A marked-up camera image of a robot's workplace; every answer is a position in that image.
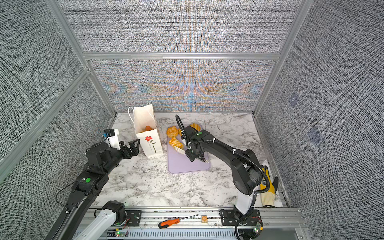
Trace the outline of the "white food tongs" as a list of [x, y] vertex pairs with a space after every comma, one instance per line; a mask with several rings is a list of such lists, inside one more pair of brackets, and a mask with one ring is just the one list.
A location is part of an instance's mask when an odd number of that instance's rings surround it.
[[[174, 147], [175, 151], [179, 154], [184, 154], [185, 155], [185, 150], [184, 149], [181, 149], [181, 148], [178, 148], [178, 147]], [[204, 162], [204, 163], [209, 163], [210, 160], [208, 158], [206, 158], [206, 155], [204, 155], [204, 157], [198, 157], [198, 160], [200, 160], [201, 162]]]

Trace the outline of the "twisted braided bread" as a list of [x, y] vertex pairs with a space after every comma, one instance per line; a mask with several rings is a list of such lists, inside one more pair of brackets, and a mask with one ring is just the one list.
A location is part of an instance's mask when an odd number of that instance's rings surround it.
[[184, 149], [184, 144], [182, 142], [180, 142], [177, 138], [175, 137], [172, 137], [170, 140], [169, 140], [169, 144], [171, 147], [173, 147], [174, 149], [178, 148], [178, 149], [181, 149], [183, 150]]

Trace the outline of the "white floral paper bag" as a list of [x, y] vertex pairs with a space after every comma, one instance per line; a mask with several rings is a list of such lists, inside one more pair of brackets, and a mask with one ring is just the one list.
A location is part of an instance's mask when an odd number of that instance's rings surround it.
[[[152, 158], [162, 155], [164, 152], [153, 105], [147, 103], [144, 107], [129, 107], [128, 114], [146, 157]], [[145, 131], [146, 126], [150, 126], [152, 130]]]

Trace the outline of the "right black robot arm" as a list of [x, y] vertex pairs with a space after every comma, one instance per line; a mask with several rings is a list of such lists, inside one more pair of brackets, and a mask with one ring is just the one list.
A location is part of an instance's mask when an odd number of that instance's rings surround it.
[[268, 192], [272, 187], [267, 170], [252, 150], [231, 147], [206, 130], [198, 131], [194, 127], [184, 126], [179, 115], [176, 115], [176, 122], [187, 145], [185, 155], [191, 162], [205, 161], [205, 153], [209, 153], [230, 167], [233, 183], [238, 190], [232, 215], [237, 223], [242, 224], [253, 213], [257, 195]]

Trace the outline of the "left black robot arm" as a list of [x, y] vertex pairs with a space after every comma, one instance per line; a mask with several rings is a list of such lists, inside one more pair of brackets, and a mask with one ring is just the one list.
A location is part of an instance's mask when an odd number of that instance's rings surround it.
[[88, 162], [84, 165], [82, 173], [69, 184], [72, 188], [70, 195], [67, 202], [62, 204], [64, 209], [46, 236], [47, 240], [73, 238], [88, 209], [109, 181], [109, 174], [122, 160], [137, 156], [140, 143], [139, 139], [129, 142], [128, 145], [121, 141], [118, 142], [117, 149], [102, 142], [86, 150]]

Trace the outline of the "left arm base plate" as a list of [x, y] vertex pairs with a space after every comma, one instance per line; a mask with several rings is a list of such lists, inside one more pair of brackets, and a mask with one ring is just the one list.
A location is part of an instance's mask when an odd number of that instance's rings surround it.
[[123, 226], [139, 227], [141, 218], [142, 218], [142, 211], [141, 210], [125, 210], [125, 212], [126, 212], [126, 217], [125, 217]]

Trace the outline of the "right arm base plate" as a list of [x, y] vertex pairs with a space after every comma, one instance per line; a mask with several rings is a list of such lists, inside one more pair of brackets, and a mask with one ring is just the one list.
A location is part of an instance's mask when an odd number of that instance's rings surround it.
[[[221, 217], [221, 223], [223, 226], [235, 226], [243, 216], [243, 214], [241, 214], [236, 208], [228, 210], [220, 209], [219, 215]], [[263, 226], [263, 221], [260, 211], [253, 209], [249, 216], [241, 221], [240, 226], [256, 226], [257, 224]]]

